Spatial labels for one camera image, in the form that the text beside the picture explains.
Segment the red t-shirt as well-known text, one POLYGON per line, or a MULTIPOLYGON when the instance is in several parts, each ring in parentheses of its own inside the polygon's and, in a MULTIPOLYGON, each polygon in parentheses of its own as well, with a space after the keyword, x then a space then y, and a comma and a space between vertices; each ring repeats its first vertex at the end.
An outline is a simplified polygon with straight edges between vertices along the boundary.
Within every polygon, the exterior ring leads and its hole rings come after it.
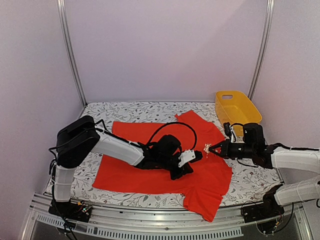
MULTIPOLYGON (((183 150, 195 147, 203 151, 206 144, 215 145, 225 139, 214 123, 204 120, 192 110, 176 115, 176 119, 178 124, 166 126, 154 140, 170 134, 179 139, 183 150)), ((202 159, 192 163, 191 167, 193 173, 171 180, 167 170, 142 170, 104 155, 92 186, 119 193, 183 194, 185 209, 212 222, 229 190, 232 168, 221 157, 205 152, 202 159)))

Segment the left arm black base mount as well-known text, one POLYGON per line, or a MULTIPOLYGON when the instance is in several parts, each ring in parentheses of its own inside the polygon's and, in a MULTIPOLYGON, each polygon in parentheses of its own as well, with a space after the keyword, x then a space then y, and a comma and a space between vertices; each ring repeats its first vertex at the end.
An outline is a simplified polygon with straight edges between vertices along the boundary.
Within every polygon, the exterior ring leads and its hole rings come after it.
POLYGON ((48 212, 52 215, 64 217, 65 219, 88 223, 92 213, 92 205, 80 201, 56 202, 51 201, 48 212))

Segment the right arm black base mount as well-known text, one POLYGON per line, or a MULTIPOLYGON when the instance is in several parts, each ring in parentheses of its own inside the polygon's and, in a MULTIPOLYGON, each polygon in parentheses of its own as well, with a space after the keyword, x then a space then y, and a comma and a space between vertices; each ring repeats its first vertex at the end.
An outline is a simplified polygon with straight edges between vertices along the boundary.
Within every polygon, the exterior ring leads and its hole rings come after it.
POLYGON ((265 197, 261 203, 248 200, 240 208, 245 223, 273 218, 284 213, 284 207, 278 205, 273 196, 265 197))

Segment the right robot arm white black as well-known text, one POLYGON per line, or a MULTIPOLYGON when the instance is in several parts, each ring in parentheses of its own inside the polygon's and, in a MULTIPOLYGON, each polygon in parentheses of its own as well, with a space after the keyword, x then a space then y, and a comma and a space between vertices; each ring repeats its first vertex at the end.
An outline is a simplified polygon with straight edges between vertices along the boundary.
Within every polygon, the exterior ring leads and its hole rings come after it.
POLYGON ((315 173, 316 176, 297 183, 277 185, 266 192, 258 213, 269 218, 278 207, 287 204, 319 200, 320 150, 308 147, 289 147, 282 143, 267 145, 263 127, 258 123, 243 124, 243 142, 235 142, 233 125, 223 125, 228 139, 208 147, 208 152, 223 159, 250 159, 256 167, 264 169, 295 169, 315 173))

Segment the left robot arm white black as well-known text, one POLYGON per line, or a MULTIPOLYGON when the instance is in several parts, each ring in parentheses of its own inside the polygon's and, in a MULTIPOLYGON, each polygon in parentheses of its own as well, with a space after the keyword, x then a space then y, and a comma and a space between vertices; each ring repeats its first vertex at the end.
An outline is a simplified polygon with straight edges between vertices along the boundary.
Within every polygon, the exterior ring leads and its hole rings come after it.
POLYGON ((190 163, 197 159, 193 148, 182 150, 181 142, 171 134, 158 141, 133 142, 105 127, 99 128, 89 115, 60 130, 56 146, 49 151, 54 155, 55 165, 51 178, 54 207, 63 217, 70 217, 75 211, 69 202, 74 172, 89 153, 100 153, 142 170, 164 169, 170 172, 172 180, 192 173, 190 163))

